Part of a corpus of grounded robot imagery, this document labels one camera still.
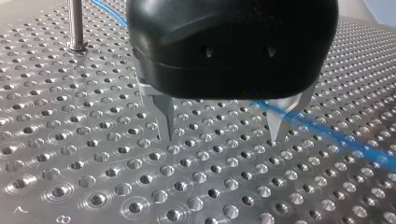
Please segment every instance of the stainless steel surface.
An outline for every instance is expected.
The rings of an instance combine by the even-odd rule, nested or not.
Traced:
[[[1,223],[396,223],[396,174],[304,126],[274,144],[247,102],[175,100],[159,141],[127,31],[83,2],[89,46],[72,54],[67,14],[0,35]],[[342,19],[302,115],[396,153],[395,42]]]
[[[81,1],[82,0],[68,0],[70,24],[69,48],[73,51],[84,50],[86,47],[86,43],[84,43]]]

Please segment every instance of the metal workbench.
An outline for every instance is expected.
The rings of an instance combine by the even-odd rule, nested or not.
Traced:
[[[396,174],[306,126],[271,142],[248,102],[175,100],[159,141],[126,29],[89,1],[83,24],[78,53],[66,3],[0,34],[1,223],[396,223]],[[395,31],[341,18],[301,116],[392,156],[395,86]]]

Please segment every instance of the black plastic cover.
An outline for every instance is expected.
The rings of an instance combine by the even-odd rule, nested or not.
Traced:
[[[127,21],[138,75],[158,91],[275,99],[316,80],[338,6],[336,0],[128,0]]]

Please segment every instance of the blue cable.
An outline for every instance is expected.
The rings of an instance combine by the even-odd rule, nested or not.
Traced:
[[[96,4],[99,6],[101,9],[107,11],[110,13],[115,19],[117,19],[125,28],[128,28],[128,24],[126,23],[125,19],[121,17],[116,11],[111,9],[110,7],[106,6],[105,4],[99,2],[99,0],[91,0],[92,3]],[[267,110],[268,108],[271,108],[273,111],[279,114],[287,114],[286,111],[282,110],[281,108],[278,108],[273,105],[269,105],[268,102],[266,101],[259,101],[255,100],[252,102],[254,105],[258,106],[262,110]],[[290,123],[296,123],[299,122],[303,124],[304,126],[315,130],[316,132],[323,134],[325,136],[328,136],[331,141],[334,141],[335,143],[341,145],[343,148],[346,148],[349,150],[352,154],[354,151],[359,151],[359,153],[362,155],[363,158],[370,160],[370,161],[375,161],[378,164],[381,165],[381,167],[386,167],[388,168],[391,172],[396,172],[396,157],[394,156],[389,156],[386,153],[386,150],[381,150],[381,149],[374,149],[369,146],[362,145],[358,142],[355,142],[354,140],[351,140],[349,138],[346,138],[343,133],[336,133],[331,130],[329,130],[326,126],[317,124],[316,122],[312,120],[307,120],[303,118],[299,118],[298,114],[288,114],[285,119],[289,121]]]
[[[99,2],[98,0],[91,0],[91,2],[99,6],[104,11],[110,13],[115,19],[117,19],[121,23],[121,25],[123,25],[125,28],[128,28],[128,24],[126,23],[126,20],[123,17],[121,17],[116,11],[106,6],[105,4]]]

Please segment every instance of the robot end effector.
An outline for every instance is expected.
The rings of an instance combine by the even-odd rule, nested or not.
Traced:
[[[283,141],[284,117],[306,107],[315,90],[338,7],[336,0],[129,0],[127,20],[142,102],[162,140],[172,138],[172,97],[258,92],[285,111],[267,112],[272,140]]]

